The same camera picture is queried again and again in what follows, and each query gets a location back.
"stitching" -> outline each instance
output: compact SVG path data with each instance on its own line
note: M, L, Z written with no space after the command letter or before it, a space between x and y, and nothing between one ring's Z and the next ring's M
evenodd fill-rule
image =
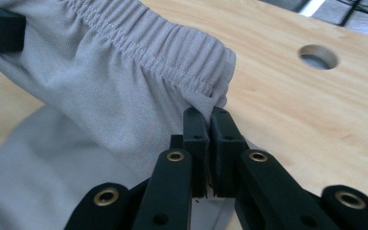
M208 91L211 91L211 89L214 88L220 88L218 85L214 85L212 86L211 84L209 84L206 80L200 79L200 78L196 78L196 76L185 72L183 70L181 70L180 68L174 67L172 65L170 65L169 63L167 63L165 60L160 59L158 57L156 57L155 55L151 54L149 51L147 51L145 48L141 47L139 44L135 43L132 39L129 39L125 34L123 34L119 29L115 28L115 26L111 25L109 22L107 22L97 11L95 11L95 9L93 9L91 6L89 6L87 3L81 3L81 6L77 6L75 1L70 1L70 0L59 0L59 1L67 1L67 3L73 8L74 12L77 13L77 15L81 16L81 18L93 29L96 29L98 35L102 35L105 38L107 38L109 41L111 41L111 43L117 48L119 45L122 47L123 45L125 45L127 48L132 47L135 48L133 49L133 52L126 52L122 49L118 49L120 50L123 54L134 58L136 61L138 61L140 64L142 64L142 66L147 67L150 69L150 71L152 73L155 73L154 68L158 67L161 65L161 67L167 67L169 69L172 70L172 72L174 73L180 73L183 74L185 76L190 77L191 79L201 82L205 85L202 86L202 89L205 89L205 87L207 87ZM112 32L116 33L116 36L120 37L120 40L117 40L117 37L115 37L115 35L112 35ZM143 56L149 56L150 58L154 59L154 64L147 66L146 63L144 63L142 61L141 58L137 57L137 55L135 55L134 53L141 53L139 55L143 55ZM164 79L170 81L171 83L174 83L175 85L179 85L179 86L183 86L185 88L189 88L188 86L185 86L179 82L175 82L172 78L167 77L166 75L161 75L161 77L163 77Z

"wood grain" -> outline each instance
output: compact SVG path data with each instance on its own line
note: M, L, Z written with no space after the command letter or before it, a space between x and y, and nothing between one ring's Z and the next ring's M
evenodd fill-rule
M172 22L219 38L237 54L228 109L242 134L320 195L345 184L368 195L368 36L254 0L143 0ZM331 70L299 50L327 47ZM0 143L41 106L0 75ZM229 229L240 229L236 222Z

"gathered fabric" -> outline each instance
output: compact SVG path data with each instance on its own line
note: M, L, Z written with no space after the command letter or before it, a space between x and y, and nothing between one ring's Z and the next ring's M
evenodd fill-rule
M0 0L26 16L0 71L46 105L0 148L0 229L61 229L94 186L151 175L182 113L226 104L235 54L139 1ZM202 201L211 229L223 203Z

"black clamp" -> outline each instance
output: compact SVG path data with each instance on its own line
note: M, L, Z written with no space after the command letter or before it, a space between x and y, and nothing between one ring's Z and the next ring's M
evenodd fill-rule
M0 8L0 53L23 50L26 17Z
M189 229L191 198L233 197L243 229L368 229L368 196L330 186L316 196L301 188L268 152L250 149L231 115L214 108L210 130L193 108L183 135L173 135L150 179L130 191L105 183L91 190L65 229Z

